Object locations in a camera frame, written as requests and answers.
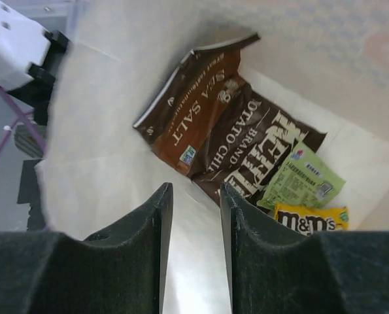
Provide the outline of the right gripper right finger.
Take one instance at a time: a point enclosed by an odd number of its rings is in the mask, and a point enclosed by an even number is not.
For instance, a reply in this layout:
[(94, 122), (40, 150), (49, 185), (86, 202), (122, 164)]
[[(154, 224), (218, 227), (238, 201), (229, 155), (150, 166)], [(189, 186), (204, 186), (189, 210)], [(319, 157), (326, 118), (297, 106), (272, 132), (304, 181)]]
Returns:
[(389, 231), (301, 235), (223, 184), (233, 313), (389, 313)]

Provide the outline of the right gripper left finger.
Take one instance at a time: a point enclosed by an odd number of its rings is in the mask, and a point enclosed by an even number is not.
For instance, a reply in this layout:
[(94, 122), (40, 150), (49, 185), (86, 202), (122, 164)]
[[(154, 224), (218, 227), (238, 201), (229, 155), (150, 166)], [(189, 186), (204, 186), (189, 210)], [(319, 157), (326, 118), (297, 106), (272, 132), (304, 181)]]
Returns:
[(83, 241), (0, 232), (0, 313), (161, 313), (173, 186)]

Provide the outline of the brown sea salt chips bag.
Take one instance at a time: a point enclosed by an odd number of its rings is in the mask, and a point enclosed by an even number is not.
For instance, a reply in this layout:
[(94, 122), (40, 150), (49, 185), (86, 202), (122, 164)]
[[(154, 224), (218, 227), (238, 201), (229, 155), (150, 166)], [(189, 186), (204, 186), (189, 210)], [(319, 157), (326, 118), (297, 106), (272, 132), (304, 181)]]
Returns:
[(299, 142), (317, 151), (325, 139), (239, 74), (242, 50), (259, 38), (191, 50), (134, 123), (160, 160), (215, 202), (223, 183), (256, 201)]

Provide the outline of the blue checkered paper bag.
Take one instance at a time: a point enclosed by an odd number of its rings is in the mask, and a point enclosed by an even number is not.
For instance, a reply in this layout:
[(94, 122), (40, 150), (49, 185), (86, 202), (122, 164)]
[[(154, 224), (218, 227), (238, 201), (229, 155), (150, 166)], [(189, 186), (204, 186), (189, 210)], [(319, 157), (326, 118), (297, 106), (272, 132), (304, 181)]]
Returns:
[(350, 227), (389, 230), (389, 1), (89, 1), (52, 94), (44, 213), (81, 240), (172, 183), (166, 313), (231, 311), (220, 210), (133, 123), (191, 49), (252, 32), (241, 75), (326, 133)]

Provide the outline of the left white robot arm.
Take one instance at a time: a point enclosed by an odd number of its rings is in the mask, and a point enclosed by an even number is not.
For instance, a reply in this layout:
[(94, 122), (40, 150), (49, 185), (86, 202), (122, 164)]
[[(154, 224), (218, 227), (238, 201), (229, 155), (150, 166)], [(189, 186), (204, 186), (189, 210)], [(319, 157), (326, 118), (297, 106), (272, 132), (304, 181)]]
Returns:
[(70, 40), (0, 1), (0, 87), (48, 124), (48, 106)]

